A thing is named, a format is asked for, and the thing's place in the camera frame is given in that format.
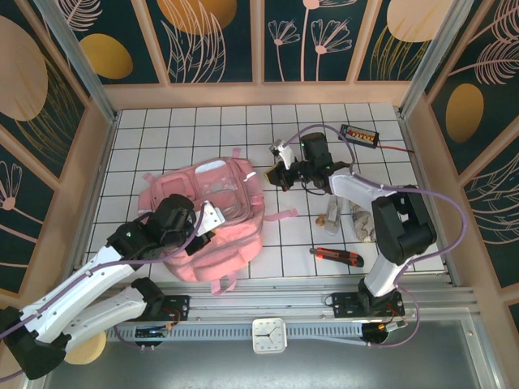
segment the white grid floor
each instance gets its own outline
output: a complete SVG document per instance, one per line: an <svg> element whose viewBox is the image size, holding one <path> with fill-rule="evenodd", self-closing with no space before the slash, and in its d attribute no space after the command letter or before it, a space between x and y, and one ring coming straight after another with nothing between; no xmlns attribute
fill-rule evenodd
<svg viewBox="0 0 519 389"><path fill-rule="evenodd" d="M401 131L390 104L265 105L187 109L139 109L122 112L109 168L92 227L86 257L105 244L106 238L125 221L137 217L139 193L148 187L142 176L161 175L242 149L263 179L266 214L295 207L299 217L264 223L264 249L240 278L333 276L367 273L377 257L375 243L360 242L354 233L350 208L344 202L340 232L331 237L315 224L326 213L328 195L307 194L300 185L288 192L264 180L274 159L268 147L276 139L287 140L310 124L341 124L377 130L382 145L404 147ZM325 131L334 161L350 160L346 146ZM355 146L357 169L365 177L393 185L416 184L409 155L405 152ZM301 150L296 156L300 159ZM363 268L349 267L309 254L313 246L346 249L364 257ZM414 265L414 273L444 272L440 257ZM150 276L156 282L176 279L162 264L141 267L125 282Z"/></svg>

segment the gray fabric item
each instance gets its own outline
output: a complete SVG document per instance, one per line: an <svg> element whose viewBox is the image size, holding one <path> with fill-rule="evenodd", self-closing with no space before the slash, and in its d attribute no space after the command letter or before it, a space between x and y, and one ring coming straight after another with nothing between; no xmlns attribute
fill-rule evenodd
<svg viewBox="0 0 519 389"><path fill-rule="evenodd" d="M351 217L354 221L355 235L361 242L373 242L375 236L375 223L373 215L356 203L350 201Z"/></svg>

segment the analog clock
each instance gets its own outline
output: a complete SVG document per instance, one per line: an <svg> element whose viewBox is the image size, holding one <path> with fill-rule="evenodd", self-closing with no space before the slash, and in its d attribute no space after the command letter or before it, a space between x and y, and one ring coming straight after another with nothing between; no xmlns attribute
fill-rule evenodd
<svg viewBox="0 0 519 389"><path fill-rule="evenodd" d="M286 325L283 320L258 318L252 322L252 347L255 353L282 353L286 345Z"/></svg>

